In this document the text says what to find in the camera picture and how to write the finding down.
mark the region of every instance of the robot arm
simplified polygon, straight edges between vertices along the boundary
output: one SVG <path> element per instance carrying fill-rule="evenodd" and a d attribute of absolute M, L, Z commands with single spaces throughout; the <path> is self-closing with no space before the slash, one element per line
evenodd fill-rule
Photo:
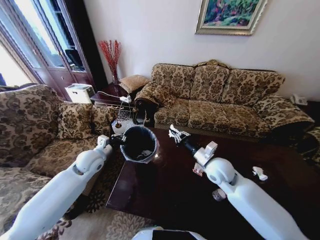
<path fill-rule="evenodd" d="M 0 240 L 34 240 L 51 229 L 84 191 L 88 181 L 110 157 L 109 138 L 98 137 L 94 150 L 83 151 L 66 170 L 52 178 L 18 213 Z"/>
<path fill-rule="evenodd" d="M 213 158 L 217 148 L 210 142 L 206 148 L 189 142 L 190 134 L 170 126 L 169 136 L 177 144 L 184 144 L 200 164 L 211 182 L 217 184 L 227 195 L 229 202 L 265 239 L 307 239 L 293 217 L 271 196 L 250 179 L 237 172 L 232 164 L 220 157 Z"/>

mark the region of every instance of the vase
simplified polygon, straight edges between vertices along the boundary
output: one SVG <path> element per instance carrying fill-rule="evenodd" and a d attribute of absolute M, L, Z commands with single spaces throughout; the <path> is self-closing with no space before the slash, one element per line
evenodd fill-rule
<path fill-rule="evenodd" d="M 119 77 L 118 77 L 118 70 L 117 70 L 117 66 L 115 67 L 110 67 L 111 73 L 112 73 L 112 81 L 114 85 L 119 85 L 120 81 L 119 81 Z"/>

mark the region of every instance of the table surface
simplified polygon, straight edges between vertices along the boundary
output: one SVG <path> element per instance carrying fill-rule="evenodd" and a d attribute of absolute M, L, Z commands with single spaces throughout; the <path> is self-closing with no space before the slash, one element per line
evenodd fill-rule
<path fill-rule="evenodd" d="M 115 105 L 120 105 L 121 101 L 118 97 L 126 97 L 128 95 L 127 91 L 124 90 L 121 86 L 119 85 L 114 85 L 113 83 L 110 83 L 106 88 L 101 90 L 104 93 L 113 95 L 113 96 L 107 96 L 102 93 L 97 92 L 95 95 L 90 97 L 92 101 L 98 102 L 98 103 L 106 103 L 106 104 L 115 104 Z M 134 91 L 133 93 L 130 93 L 132 102 L 129 105 L 134 106 L 134 100 L 136 97 L 138 91 Z"/>
<path fill-rule="evenodd" d="M 298 107 L 315 121 L 315 127 L 320 126 L 320 101 L 308 101 L 308 105 L 298 105 Z"/>
<path fill-rule="evenodd" d="M 106 207 L 207 239 L 260 238 L 227 200 L 213 199 L 218 186 L 192 172 L 195 160 L 186 148 L 176 147 L 168 131 L 150 129 L 159 141 L 158 157 L 149 164 L 126 161 Z M 191 137 L 203 147 L 215 141 L 216 157 L 229 160 L 287 209 L 307 237 L 319 236 L 320 176 L 293 149 L 214 136 Z M 253 166 L 264 169 L 269 177 L 266 182 L 253 176 Z"/>

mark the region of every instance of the floral sofa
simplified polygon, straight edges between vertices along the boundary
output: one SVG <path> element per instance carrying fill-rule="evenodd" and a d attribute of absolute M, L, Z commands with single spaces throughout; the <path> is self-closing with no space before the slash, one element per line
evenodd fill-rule
<path fill-rule="evenodd" d="M 110 134 L 115 118 L 110 107 L 64 103 L 46 85 L 0 92 L 0 235 L 52 177 Z"/>
<path fill-rule="evenodd" d="M 232 69 L 213 61 L 156 64 L 151 77 L 135 98 L 146 112 L 146 126 L 168 129 L 174 124 L 189 133 L 258 140 L 280 129 L 303 132 L 314 124 L 275 94 L 285 78 L 274 71 Z"/>

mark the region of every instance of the painting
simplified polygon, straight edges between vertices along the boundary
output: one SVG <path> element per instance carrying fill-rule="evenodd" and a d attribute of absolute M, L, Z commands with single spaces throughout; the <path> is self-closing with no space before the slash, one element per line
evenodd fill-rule
<path fill-rule="evenodd" d="M 202 0 L 195 34 L 252 35 L 268 0 Z"/>

